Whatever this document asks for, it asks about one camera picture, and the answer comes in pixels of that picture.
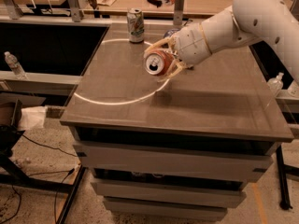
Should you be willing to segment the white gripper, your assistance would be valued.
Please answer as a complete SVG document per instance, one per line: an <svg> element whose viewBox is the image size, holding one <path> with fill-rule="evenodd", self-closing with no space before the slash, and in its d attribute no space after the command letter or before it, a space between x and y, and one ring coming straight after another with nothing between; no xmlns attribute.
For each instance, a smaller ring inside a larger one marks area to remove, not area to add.
<svg viewBox="0 0 299 224"><path fill-rule="evenodd" d="M205 33L200 23L192 23L183 27L172 36L163 38L145 49L148 55L156 49L165 49L170 54L177 53L178 59L171 62L166 73L160 80L167 80L178 75L188 65L197 65L211 56Z"/></svg>

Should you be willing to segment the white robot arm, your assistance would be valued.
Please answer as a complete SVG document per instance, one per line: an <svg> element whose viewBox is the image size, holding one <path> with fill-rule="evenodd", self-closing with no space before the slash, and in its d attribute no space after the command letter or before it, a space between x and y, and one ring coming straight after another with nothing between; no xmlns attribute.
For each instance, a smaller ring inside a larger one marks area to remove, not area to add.
<svg viewBox="0 0 299 224"><path fill-rule="evenodd" d="M200 23L192 22L145 50L144 67L169 79L212 54L264 41L299 81L299 23L283 0L234 0Z"/></svg>

